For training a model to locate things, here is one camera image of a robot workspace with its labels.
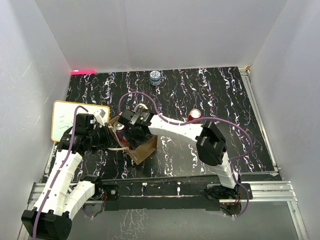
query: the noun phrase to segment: blue and white can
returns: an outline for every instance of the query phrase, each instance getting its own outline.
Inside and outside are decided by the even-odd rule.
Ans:
[[[150,72],[150,84],[158,86],[161,83],[161,73],[159,71]]]

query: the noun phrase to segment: black marble tabletop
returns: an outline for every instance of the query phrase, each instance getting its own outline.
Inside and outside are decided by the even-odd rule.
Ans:
[[[110,72],[73,75],[66,101],[110,107],[110,119],[118,114],[121,96],[140,91],[155,99],[164,116],[186,121],[191,109],[202,116],[213,116],[237,123],[253,141],[249,157],[234,162],[238,171],[274,171],[257,119],[237,67],[175,69],[161,71],[159,86],[150,85],[149,71]],[[133,109],[138,103],[153,108],[141,95],[129,95],[122,107]],[[229,157],[248,149],[246,138],[233,127],[218,122],[227,141]],[[78,166],[74,181],[82,174],[99,175],[102,179],[195,176],[213,174],[186,143],[165,136],[158,137],[158,149],[143,163],[136,165],[124,151],[87,152]]]

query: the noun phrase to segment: gray floor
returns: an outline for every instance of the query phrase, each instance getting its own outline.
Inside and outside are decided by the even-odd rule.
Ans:
[[[87,207],[96,213],[100,206]],[[82,211],[68,240],[297,240],[287,202],[252,202],[232,220],[201,209],[104,211],[94,220]]]

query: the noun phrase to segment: red can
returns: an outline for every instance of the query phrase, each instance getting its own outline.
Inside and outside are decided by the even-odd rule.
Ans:
[[[188,116],[188,122],[194,120],[194,119],[200,119],[202,116],[201,116],[201,111],[199,109],[192,109],[189,113],[189,116]]]

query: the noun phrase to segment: whiteboard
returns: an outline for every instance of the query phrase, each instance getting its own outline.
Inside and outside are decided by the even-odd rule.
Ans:
[[[69,101],[55,101],[53,103],[53,112],[52,112],[52,126],[51,126],[51,139],[54,142],[60,142],[61,137],[64,132],[72,127],[74,123],[74,114],[77,106],[83,106],[90,113],[103,109],[105,111],[106,119],[109,121],[110,108],[103,105],[94,105],[86,103],[77,103]],[[77,114],[87,113],[84,109],[79,108]]]

